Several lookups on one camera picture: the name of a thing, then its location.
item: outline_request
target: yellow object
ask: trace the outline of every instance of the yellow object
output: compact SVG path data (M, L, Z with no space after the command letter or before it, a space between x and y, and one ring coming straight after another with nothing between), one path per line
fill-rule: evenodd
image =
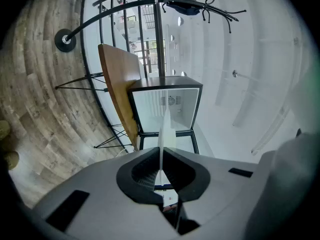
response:
M10 133L10 125L7 121L0 120L0 141Z
M14 169L19 162L19 154L16 151L6 153L3 158L8 165L8 170Z

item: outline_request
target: lamp base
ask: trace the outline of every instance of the lamp base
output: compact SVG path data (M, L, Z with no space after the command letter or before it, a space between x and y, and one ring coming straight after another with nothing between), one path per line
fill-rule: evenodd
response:
M65 38L71 34L71 30L63 28L60 29L54 37L55 46L64 53L71 52L76 47L76 37L72 37L70 40L65 41Z

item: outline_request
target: wooden floor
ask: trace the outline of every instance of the wooden floor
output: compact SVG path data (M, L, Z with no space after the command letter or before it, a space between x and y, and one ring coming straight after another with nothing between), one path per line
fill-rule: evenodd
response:
M54 44L59 29L80 24L81 1L30 0L0 50L0 120L12 128L0 145L19 153L10 175L29 207L82 168L122 150L93 148L112 133L90 90L54 89L85 75L80 35L72 52Z

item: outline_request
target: cable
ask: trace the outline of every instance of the cable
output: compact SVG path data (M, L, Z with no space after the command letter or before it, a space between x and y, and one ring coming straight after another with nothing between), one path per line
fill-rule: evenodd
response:
M122 152L122 151L124 151L124 150L126 150L125 148L124 149L122 149L114 158L116 158L117 156L119 156L120 155L120 153Z

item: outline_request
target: black slot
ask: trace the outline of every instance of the black slot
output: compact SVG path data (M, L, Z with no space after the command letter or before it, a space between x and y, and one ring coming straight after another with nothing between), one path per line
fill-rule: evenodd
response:
M174 187L171 184L155 185L154 190L174 190Z
M64 232L71 223L81 206L88 198L89 193L75 190L63 201L60 206L46 219L46 222L57 230Z
M243 177L247 177L247 178L250 178L253 174L253 171L241 170L237 168L231 168L228 172L232 174L237 174Z

